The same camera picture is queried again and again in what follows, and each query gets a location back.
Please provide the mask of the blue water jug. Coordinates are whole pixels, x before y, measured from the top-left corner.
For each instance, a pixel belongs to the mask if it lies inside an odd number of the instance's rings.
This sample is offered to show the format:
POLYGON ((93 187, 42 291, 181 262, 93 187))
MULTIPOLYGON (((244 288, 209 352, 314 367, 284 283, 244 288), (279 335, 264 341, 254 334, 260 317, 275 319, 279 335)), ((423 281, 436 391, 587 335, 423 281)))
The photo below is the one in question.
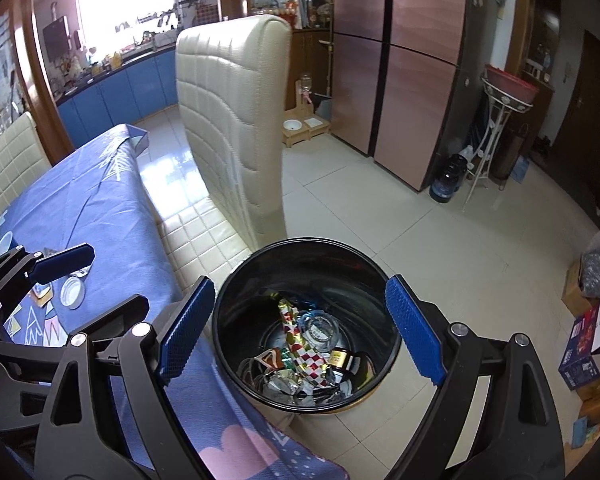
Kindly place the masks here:
POLYGON ((449 203, 463 183, 467 166, 463 155, 451 155, 434 176, 429 187, 430 197, 440 204, 449 203))

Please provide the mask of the wooden pet feeder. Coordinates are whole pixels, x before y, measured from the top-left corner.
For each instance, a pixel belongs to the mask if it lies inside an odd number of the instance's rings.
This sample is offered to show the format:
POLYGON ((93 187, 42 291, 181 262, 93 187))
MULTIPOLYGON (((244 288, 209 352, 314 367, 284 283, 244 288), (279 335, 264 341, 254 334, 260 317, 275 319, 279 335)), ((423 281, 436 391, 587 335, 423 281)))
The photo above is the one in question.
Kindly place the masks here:
POLYGON ((314 113, 311 90, 311 75, 302 73, 294 84, 294 108, 286 110, 283 117, 283 144, 286 148, 312 140, 314 136, 330 133, 330 122, 314 113))

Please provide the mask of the blue patterned tablecloth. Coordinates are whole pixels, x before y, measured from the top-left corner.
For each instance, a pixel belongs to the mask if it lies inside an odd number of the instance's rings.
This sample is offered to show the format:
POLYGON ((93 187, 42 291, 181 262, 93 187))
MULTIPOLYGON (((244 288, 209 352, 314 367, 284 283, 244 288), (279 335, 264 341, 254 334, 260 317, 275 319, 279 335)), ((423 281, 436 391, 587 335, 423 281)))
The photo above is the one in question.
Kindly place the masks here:
MULTIPOLYGON (((55 294, 45 307, 32 297, 6 322, 18 344, 60 346, 79 326, 134 294, 147 298, 148 321, 183 294, 149 207, 133 138, 118 125, 50 168, 0 214, 0 243, 28 252, 90 244, 95 259, 74 309, 55 294)), ((347 471, 312 454, 270 425, 227 385, 206 338, 197 342, 166 395, 187 437, 219 479, 344 479, 347 471)))

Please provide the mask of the torn blue cardboard carton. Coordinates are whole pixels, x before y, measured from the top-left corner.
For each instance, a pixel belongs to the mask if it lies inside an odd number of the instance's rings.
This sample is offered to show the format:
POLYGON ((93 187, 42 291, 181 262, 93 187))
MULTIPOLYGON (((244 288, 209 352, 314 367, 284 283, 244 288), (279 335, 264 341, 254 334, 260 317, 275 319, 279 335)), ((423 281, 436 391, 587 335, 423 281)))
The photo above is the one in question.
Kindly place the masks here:
POLYGON ((53 285, 50 283, 35 283, 30 291, 34 304, 38 308, 44 308, 52 300, 54 294, 53 285))

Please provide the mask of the cream quilted chair right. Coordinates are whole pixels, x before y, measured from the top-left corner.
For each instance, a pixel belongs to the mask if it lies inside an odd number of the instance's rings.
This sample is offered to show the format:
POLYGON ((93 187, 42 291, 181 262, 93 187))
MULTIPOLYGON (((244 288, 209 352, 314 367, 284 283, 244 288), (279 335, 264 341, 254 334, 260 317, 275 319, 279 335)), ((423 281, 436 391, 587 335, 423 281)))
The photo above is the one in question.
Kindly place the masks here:
POLYGON ((160 223, 181 290, 222 284, 248 255, 287 236, 283 114, 291 28, 253 15, 183 30, 178 112, 207 197, 160 223))

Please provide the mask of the red yellow snack wrapper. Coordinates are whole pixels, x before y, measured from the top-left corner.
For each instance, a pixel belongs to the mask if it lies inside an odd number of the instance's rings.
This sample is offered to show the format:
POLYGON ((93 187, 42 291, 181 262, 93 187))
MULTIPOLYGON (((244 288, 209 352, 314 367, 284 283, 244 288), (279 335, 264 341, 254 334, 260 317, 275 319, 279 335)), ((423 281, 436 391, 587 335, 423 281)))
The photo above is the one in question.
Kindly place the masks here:
POLYGON ((299 318, 304 312, 288 299, 277 301, 283 333, 288 351, 297 373, 313 388, 330 388, 335 385, 324 353, 318 353, 303 339, 299 318))

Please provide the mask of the black round trash bin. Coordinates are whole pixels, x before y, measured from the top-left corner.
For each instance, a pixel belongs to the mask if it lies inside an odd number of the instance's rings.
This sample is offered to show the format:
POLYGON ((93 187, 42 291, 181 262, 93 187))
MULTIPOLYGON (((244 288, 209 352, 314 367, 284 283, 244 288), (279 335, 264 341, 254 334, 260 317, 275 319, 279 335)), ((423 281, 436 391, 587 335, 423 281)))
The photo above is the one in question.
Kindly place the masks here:
POLYGON ((212 340, 223 372, 246 396, 289 413, 361 402, 400 350, 387 282, 369 256, 336 240, 291 238, 258 250, 216 295, 212 340))

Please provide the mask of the blue kitchen cabinets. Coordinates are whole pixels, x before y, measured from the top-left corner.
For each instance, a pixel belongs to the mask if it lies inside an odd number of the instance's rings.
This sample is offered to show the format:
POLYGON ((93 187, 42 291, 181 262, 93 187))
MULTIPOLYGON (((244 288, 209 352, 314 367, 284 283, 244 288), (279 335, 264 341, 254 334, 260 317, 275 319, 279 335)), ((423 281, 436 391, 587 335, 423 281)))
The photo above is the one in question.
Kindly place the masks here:
POLYGON ((175 50, 140 56, 57 102, 67 136, 80 148, 119 124, 133 125, 178 102, 175 50))

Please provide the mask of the white metal plant stand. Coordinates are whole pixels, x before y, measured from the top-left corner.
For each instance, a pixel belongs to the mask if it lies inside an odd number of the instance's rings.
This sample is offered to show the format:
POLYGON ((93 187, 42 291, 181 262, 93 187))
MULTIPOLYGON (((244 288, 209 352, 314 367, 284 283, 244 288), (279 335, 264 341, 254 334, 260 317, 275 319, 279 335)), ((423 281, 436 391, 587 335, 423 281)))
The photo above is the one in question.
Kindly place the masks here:
POLYGON ((486 68, 481 76, 482 88, 488 98, 488 120, 486 121, 486 132, 480 143, 474 149, 474 155, 478 157, 478 164, 468 171, 471 176, 470 188, 465 198, 463 209, 466 209, 472 196, 475 194, 479 183, 489 179, 491 165, 495 156, 498 142, 500 142, 504 128, 511 114, 526 114, 532 109, 532 104, 527 104, 501 92, 486 80, 486 68))

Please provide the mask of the cream quilted chair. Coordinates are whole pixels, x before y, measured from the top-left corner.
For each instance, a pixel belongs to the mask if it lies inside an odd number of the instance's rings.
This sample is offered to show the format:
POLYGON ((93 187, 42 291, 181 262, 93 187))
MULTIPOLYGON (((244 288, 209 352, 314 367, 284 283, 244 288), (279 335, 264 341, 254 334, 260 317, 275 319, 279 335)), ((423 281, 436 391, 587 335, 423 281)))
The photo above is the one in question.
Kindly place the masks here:
POLYGON ((183 30, 178 112, 207 197, 160 223, 181 290, 222 284, 248 255, 287 236, 283 114, 291 28, 253 15, 183 30))
POLYGON ((0 215, 50 168, 34 119, 24 112, 0 135, 0 215))

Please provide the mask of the pink refrigerator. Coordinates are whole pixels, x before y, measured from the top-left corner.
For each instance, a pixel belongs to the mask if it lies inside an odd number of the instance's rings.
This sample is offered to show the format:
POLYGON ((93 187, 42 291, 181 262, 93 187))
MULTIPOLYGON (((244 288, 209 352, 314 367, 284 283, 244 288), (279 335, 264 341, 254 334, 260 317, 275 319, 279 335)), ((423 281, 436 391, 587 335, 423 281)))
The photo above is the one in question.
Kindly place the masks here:
POLYGON ((434 158, 466 0, 335 0, 332 133, 414 190, 434 158))

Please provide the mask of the cream quilted chair middle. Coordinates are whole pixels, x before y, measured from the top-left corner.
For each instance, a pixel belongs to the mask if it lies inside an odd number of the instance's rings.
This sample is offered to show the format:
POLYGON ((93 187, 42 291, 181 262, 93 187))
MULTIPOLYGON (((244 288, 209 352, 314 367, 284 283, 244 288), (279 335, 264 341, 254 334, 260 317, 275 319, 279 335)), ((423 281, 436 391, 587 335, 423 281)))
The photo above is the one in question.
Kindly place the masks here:
POLYGON ((34 119, 24 112, 0 135, 0 215, 50 168, 34 119))

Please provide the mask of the white plastic cap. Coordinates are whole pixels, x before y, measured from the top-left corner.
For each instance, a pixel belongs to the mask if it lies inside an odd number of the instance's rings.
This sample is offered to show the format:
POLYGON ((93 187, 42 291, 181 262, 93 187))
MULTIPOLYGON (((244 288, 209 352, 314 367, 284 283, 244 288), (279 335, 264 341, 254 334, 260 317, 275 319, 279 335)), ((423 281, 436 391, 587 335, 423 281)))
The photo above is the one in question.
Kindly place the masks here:
POLYGON ((85 297, 85 286, 83 281, 76 276, 69 276, 60 289, 60 302, 70 310, 76 310, 85 297))

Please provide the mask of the clear plastic lid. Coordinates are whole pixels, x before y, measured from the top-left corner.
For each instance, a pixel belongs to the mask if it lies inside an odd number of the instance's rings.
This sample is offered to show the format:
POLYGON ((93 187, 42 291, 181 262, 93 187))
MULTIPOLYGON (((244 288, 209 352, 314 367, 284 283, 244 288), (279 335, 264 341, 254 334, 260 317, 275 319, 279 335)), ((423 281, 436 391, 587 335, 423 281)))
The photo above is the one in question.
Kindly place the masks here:
POLYGON ((336 318, 321 310, 304 312, 299 318, 303 339, 318 353, 331 352, 339 340, 340 330, 336 318))

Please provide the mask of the cardboard boxes pile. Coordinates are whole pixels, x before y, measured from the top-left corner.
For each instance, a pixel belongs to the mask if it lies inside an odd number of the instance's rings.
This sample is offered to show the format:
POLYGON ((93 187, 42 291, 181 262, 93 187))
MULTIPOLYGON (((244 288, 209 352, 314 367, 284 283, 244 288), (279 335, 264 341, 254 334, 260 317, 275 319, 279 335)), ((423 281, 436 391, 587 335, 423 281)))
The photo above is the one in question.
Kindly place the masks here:
POLYGON ((600 232, 567 271, 562 303, 573 323, 558 372, 582 401, 580 431, 600 425, 600 232))

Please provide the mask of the blue paper cup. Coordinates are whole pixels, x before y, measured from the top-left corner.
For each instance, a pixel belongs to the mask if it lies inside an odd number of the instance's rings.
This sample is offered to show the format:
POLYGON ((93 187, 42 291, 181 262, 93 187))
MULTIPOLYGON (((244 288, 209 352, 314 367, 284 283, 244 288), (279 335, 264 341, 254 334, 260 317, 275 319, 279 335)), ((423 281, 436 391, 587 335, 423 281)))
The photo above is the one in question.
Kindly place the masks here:
POLYGON ((0 239, 0 257, 5 255, 14 247, 14 236, 12 231, 7 231, 0 239))

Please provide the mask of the red basin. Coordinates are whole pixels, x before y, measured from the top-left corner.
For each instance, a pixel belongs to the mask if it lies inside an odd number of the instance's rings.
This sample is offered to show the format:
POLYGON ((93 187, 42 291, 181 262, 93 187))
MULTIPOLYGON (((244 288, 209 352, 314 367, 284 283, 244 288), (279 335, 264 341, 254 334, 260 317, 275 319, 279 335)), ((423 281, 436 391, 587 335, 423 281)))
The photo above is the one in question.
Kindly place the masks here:
POLYGON ((533 84, 490 64, 486 64, 486 80, 501 92, 527 104, 532 104, 539 93, 533 84))

